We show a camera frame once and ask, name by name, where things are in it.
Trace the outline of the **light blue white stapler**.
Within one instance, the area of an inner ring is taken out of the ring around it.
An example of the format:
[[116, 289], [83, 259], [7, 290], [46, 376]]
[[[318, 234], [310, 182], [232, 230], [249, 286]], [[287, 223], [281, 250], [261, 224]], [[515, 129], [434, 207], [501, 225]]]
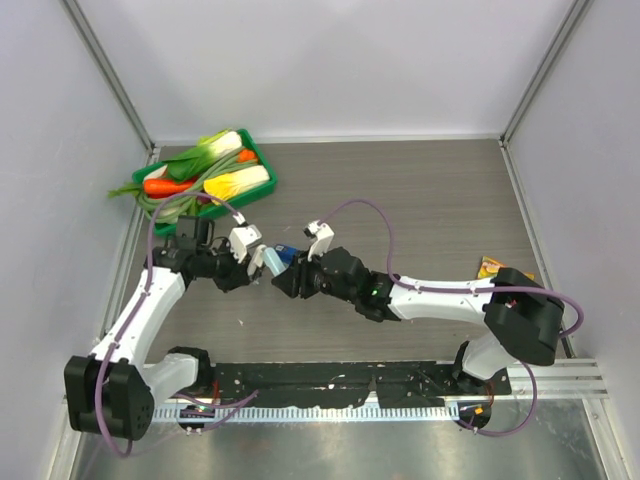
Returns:
[[268, 247], [264, 244], [256, 247], [251, 260], [258, 260], [260, 262], [260, 273], [258, 277], [261, 275], [264, 268], [268, 268], [273, 277], [278, 276], [286, 270], [286, 266], [278, 257], [274, 248]]

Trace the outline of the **blue black stapler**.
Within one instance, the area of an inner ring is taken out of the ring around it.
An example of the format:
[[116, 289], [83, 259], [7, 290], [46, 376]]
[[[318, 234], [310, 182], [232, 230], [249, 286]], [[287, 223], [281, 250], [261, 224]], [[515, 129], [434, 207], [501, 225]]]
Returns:
[[295, 255], [298, 253], [298, 250], [295, 247], [285, 244], [276, 244], [274, 246], [274, 250], [285, 266], [290, 265], [294, 260]]

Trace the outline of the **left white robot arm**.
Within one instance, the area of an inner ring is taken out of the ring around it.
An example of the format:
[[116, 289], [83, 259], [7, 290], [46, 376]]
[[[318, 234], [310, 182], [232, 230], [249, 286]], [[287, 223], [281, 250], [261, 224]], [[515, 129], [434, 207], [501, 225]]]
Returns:
[[141, 439], [154, 408], [185, 392], [205, 397], [214, 384], [207, 351], [174, 347], [157, 364], [145, 364], [160, 327], [188, 286], [197, 279], [228, 292], [251, 283], [257, 267], [250, 250], [262, 235], [240, 221], [224, 237], [212, 220], [185, 216], [163, 245], [154, 246], [139, 284], [116, 323], [86, 356], [74, 356], [64, 368], [64, 384], [73, 430], [128, 441]]

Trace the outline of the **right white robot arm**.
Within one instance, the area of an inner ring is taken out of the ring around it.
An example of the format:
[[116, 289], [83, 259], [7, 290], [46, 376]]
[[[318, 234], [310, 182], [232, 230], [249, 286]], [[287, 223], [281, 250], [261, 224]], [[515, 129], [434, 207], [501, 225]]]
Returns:
[[550, 366], [556, 359], [564, 304], [516, 269], [467, 282], [425, 281], [370, 270], [339, 247], [321, 256], [296, 253], [271, 282], [290, 298], [322, 293], [346, 301], [376, 322], [441, 319], [486, 327], [455, 358], [451, 380], [465, 395], [515, 362]]

